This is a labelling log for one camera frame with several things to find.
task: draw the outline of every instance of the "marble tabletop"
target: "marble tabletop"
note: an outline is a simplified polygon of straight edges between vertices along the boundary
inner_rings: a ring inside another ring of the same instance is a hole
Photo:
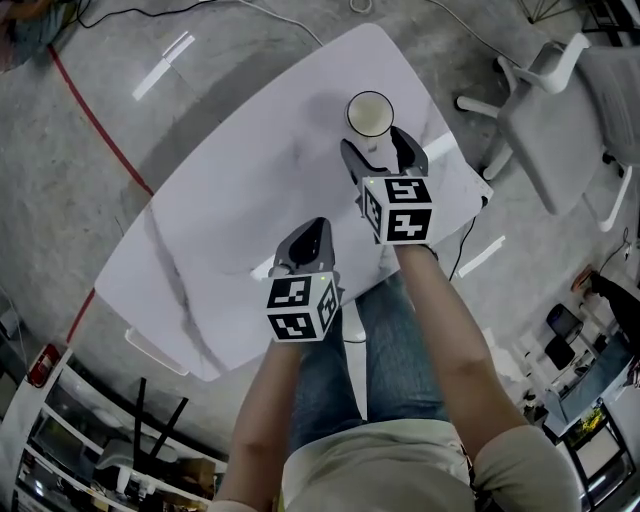
[[[251,272],[305,221],[332,223],[343,303],[393,273],[339,151],[343,137],[362,146],[344,110],[364,90],[390,99],[394,124],[429,156],[430,242],[459,229],[492,191],[391,39],[361,25],[267,85],[187,157],[112,254],[97,293],[168,357],[213,380],[266,350],[269,282]],[[367,157],[397,170],[388,134]]]

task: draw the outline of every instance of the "person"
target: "person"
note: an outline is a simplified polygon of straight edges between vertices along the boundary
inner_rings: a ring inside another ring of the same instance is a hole
[[[602,277],[591,265],[578,274],[571,291],[585,296],[594,293],[607,299],[609,307],[620,325],[620,329],[629,340],[629,348],[635,356],[640,356],[640,301],[620,285]]]
[[[24,64],[53,41],[75,8],[71,0],[0,0],[0,73]]]
[[[395,252],[402,275],[356,301],[367,335],[367,420],[340,310],[321,342],[272,342],[210,512],[272,510],[281,490],[287,512],[472,511],[468,459],[475,491],[503,510],[580,510],[571,467],[509,400],[434,255],[418,245]]]

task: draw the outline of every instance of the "white mug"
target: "white mug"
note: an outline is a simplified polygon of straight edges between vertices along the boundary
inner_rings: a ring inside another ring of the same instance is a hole
[[[347,103],[347,124],[362,138],[368,152],[378,148],[377,140],[387,133],[393,124],[393,105],[376,91],[363,91]]]

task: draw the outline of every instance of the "concrete floor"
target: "concrete floor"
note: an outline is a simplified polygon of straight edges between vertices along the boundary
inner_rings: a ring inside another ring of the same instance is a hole
[[[531,26],[516,0],[444,1],[524,65],[548,34],[566,39],[580,26],[574,15]],[[191,3],[103,0],[95,2],[86,19],[131,5],[160,11]],[[500,104],[506,87],[491,69],[494,53],[442,9],[425,0],[373,0],[372,12],[358,15],[349,10],[348,0],[258,3],[308,24],[325,42],[363,22],[381,25],[434,97],[469,163],[479,165],[495,127],[490,120],[456,111],[452,98],[466,93]],[[193,44],[134,101],[132,91],[185,31]],[[70,29],[56,47],[97,118],[157,190],[204,137],[313,51],[315,43],[291,25],[221,0],[179,16],[127,14],[91,30]],[[0,77],[0,119],[0,283],[39,340],[63,344],[99,271],[149,196],[88,122],[46,53]],[[615,177],[603,179],[596,192],[610,196]],[[496,234],[508,233],[514,243],[492,265],[456,286],[481,327],[492,326],[498,343],[508,344],[530,315],[557,295],[561,283],[618,243],[637,211],[635,202],[627,201],[621,220],[604,236],[584,205],[562,219],[549,216],[520,169],[501,176],[495,189],[461,263],[479,254]],[[635,233],[635,224],[630,229]],[[445,269],[455,260],[459,240],[454,235],[437,248]],[[521,267],[530,269],[526,278]],[[131,347],[123,337],[126,327],[96,298],[72,347],[89,370],[125,397],[133,398],[139,378],[146,377],[146,407],[159,419],[168,419],[179,397],[189,397],[177,429],[226,448],[258,363],[212,383],[179,377]]]

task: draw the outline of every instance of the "chair armrest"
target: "chair armrest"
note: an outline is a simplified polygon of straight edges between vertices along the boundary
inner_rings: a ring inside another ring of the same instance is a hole
[[[575,34],[567,47],[564,49],[555,69],[548,73],[538,74],[526,69],[514,68],[513,73],[522,80],[526,80],[532,85],[544,89],[550,94],[557,94],[564,91],[569,83],[580,54],[591,44],[584,34]]]

